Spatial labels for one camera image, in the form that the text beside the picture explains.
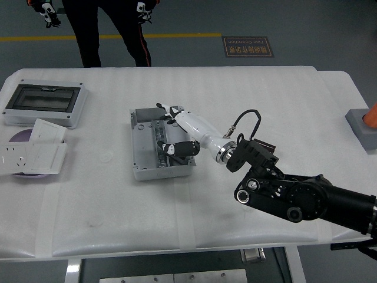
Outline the person's right hand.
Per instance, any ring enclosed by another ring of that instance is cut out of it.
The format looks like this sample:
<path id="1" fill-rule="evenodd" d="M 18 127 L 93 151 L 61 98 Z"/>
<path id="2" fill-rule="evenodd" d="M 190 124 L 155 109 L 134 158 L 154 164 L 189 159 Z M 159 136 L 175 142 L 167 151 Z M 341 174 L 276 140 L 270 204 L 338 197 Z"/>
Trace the person's right hand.
<path id="1" fill-rule="evenodd" d="M 43 17 L 46 23 L 46 28 L 59 27 L 61 25 L 61 21 L 57 17 L 52 1 L 29 0 L 27 1 L 27 4 Z"/>

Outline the person's left hand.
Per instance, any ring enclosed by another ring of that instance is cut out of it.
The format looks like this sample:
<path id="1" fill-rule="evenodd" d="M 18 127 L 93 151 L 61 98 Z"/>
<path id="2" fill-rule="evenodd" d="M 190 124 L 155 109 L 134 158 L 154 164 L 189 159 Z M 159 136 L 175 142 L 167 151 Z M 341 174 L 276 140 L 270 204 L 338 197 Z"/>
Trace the person's left hand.
<path id="1" fill-rule="evenodd" d="M 137 2 L 137 19 L 139 24 L 144 24 L 146 22 L 151 22 L 153 7 L 147 1 Z"/>

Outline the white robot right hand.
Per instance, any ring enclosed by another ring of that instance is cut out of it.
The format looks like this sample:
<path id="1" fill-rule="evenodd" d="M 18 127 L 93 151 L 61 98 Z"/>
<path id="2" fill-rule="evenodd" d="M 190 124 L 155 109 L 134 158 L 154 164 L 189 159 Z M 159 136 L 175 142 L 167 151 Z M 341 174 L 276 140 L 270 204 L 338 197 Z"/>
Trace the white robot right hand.
<path id="1" fill-rule="evenodd" d="M 213 159 L 218 163 L 225 163 L 225 155 L 232 153 L 237 145 L 223 135 L 204 118 L 178 110 L 165 104 L 157 103 L 157 107 L 166 111 L 165 116 L 176 122 L 188 135 L 197 141 L 200 147 L 208 149 Z"/>

